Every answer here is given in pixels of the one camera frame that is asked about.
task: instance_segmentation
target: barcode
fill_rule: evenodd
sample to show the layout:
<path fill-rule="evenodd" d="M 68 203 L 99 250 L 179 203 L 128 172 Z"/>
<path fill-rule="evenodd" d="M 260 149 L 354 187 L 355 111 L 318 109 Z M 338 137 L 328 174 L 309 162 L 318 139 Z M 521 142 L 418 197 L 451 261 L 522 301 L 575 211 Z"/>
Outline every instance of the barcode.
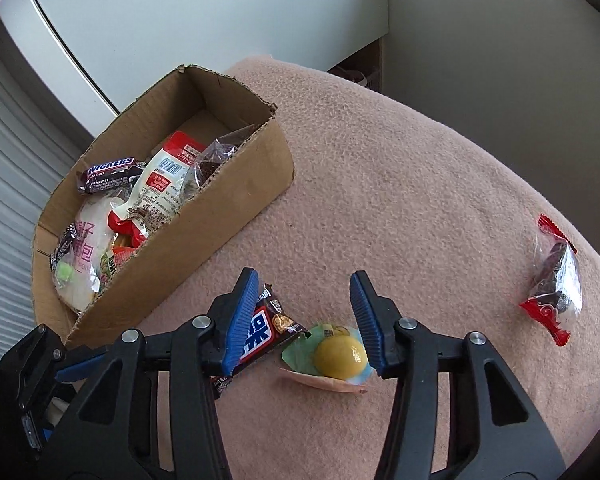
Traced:
<path fill-rule="evenodd" d="M 159 165 L 158 168 L 166 171 L 167 173 L 171 173 L 172 175 L 178 174 L 178 172 L 182 169 L 182 166 L 177 162 L 173 162 L 168 158 L 165 158 Z"/>

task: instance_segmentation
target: yellow round candy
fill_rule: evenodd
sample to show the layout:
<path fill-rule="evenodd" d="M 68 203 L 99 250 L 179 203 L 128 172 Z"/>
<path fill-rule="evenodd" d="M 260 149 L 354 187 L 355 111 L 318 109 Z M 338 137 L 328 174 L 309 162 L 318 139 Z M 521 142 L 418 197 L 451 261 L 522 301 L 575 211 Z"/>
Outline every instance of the yellow round candy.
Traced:
<path fill-rule="evenodd" d="M 362 373 L 367 362 L 365 347 L 350 335 L 327 337 L 314 353 L 314 365 L 322 375 L 343 381 Z"/>

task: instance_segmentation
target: ribbed gray surface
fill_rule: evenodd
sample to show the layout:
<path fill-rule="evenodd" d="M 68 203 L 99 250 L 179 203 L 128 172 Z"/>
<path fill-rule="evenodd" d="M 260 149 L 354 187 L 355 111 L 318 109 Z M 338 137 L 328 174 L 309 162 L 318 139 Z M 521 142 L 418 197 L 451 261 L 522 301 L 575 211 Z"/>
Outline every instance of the ribbed gray surface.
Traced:
<path fill-rule="evenodd" d="M 31 239 L 40 211 L 80 149 L 0 60 L 0 358 L 34 325 Z"/>

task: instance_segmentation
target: white panel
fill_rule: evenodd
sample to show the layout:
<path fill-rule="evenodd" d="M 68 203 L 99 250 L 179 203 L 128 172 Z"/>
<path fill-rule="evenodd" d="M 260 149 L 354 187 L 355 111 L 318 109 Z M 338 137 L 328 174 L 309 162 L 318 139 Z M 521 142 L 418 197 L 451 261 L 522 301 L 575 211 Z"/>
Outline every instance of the white panel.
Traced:
<path fill-rule="evenodd" d="M 116 111 L 76 65 L 35 0 L 0 0 L 0 18 L 23 57 L 56 98 L 93 136 Z"/>
<path fill-rule="evenodd" d="M 384 92 L 453 127 L 600 252 L 600 13 L 585 0 L 389 0 Z"/>
<path fill-rule="evenodd" d="M 0 61 L 0 357 L 34 325 L 33 227 L 79 155 Z"/>
<path fill-rule="evenodd" d="M 326 70 L 388 31 L 387 0 L 38 2 L 121 110 L 181 63 L 222 71 L 245 56 L 271 54 Z"/>

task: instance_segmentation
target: cabinet door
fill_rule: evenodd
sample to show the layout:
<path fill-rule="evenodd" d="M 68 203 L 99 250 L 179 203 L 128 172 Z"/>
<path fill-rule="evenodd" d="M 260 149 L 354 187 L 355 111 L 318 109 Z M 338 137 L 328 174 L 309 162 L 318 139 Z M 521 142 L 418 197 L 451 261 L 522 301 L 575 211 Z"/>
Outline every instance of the cabinet door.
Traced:
<path fill-rule="evenodd" d="M 270 54 L 326 70 L 388 31 L 387 0 L 36 1 L 117 110 L 180 64 Z"/>

